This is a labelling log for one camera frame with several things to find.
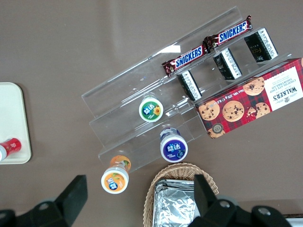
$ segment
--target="red plaid packaging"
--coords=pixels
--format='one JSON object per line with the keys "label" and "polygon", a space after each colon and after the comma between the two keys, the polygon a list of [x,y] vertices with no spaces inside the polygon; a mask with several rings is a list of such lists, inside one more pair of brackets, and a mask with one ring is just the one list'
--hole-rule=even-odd
{"label": "red plaid packaging", "polygon": [[302,87],[303,59],[289,59],[196,107],[214,139],[302,98]]}

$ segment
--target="snickers logo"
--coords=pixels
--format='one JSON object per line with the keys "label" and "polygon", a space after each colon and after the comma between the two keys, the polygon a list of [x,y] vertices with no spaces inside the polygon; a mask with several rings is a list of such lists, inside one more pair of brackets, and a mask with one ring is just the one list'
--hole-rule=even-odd
{"label": "snickers logo", "polygon": [[202,46],[199,46],[190,52],[185,53],[184,55],[181,55],[179,58],[175,59],[176,63],[176,69],[180,68],[182,66],[185,66],[186,64],[200,58],[203,56],[203,49]]}
{"label": "snickers logo", "polygon": [[232,27],[231,29],[224,31],[220,33],[219,36],[219,44],[223,43],[225,41],[228,41],[230,39],[233,39],[234,37],[241,35],[242,33],[246,32],[250,27],[248,26],[247,21],[242,22],[241,24],[236,25],[235,27]]}

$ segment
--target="aluminum foil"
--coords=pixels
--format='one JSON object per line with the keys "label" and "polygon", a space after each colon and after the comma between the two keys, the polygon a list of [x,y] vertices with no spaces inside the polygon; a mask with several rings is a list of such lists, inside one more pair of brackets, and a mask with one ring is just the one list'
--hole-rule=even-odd
{"label": "aluminum foil", "polygon": [[153,227],[187,227],[197,216],[193,181],[160,180],[156,184]]}

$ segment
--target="chocolate chip cookie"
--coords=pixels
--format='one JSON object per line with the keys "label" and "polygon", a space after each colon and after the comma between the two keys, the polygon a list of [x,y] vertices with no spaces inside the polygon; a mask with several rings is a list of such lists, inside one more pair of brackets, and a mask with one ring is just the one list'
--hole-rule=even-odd
{"label": "chocolate chip cookie", "polygon": [[259,95],[264,90],[263,77],[255,78],[254,80],[243,85],[245,93],[249,96]]}
{"label": "chocolate chip cookie", "polygon": [[255,113],[255,112],[256,112],[256,110],[255,110],[253,107],[251,107],[251,108],[248,110],[247,115],[250,116],[252,113]]}
{"label": "chocolate chip cookie", "polygon": [[199,113],[202,119],[211,121],[219,115],[220,107],[214,100],[212,100],[199,106]]}
{"label": "chocolate chip cookie", "polygon": [[230,101],[223,107],[223,117],[228,122],[236,122],[244,115],[244,107],[238,101]]}
{"label": "chocolate chip cookie", "polygon": [[207,133],[212,139],[218,138],[225,134],[224,130],[222,130],[220,133],[214,133],[213,129],[208,130]]}
{"label": "chocolate chip cookie", "polygon": [[256,104],[257,116],[256,118],[262,117],[268,113],[270,113],[270,108],[266,103],[258,103]]}

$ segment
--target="woven basket rim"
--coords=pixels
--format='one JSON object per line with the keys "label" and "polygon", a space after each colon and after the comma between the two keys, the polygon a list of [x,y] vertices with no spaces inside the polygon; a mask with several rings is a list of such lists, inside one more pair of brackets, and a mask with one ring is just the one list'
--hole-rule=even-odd
{"label": "woven basket rim", "polygon": [[[148,192],[147,192],[147,195],[145,198],[145,203],[144,203],[144,210],[143,210],[144,227],[152,227],[154,186],[160,179],[165,178],[165,175],[167,175],[171,172],[174,172],[174,171],[178,171],[178,172],[183,171],[182,174],[190,173],[190,171],[194,172],[195,174],[203,174],[204,177],[206,178],[208,184],[212,188],[213,192],[215,193],[215,195],[217,195],[219,193],[218,187],[215,184],[215,182],[213,181],[213,178],[208,173],[206,173],[205,171],[203,171],[202,169],[197,167],[196,165],[187,163],[187,162],[181,162],[181,163],[175,163],[175,164],[168,165],[167,167],[163,168],[162,170],[160,170],[157,173],[157,175],[151,182],[151,185],[148,189]],[[185,175],[174,176],[174,178],[188,180],[188,178]]]}

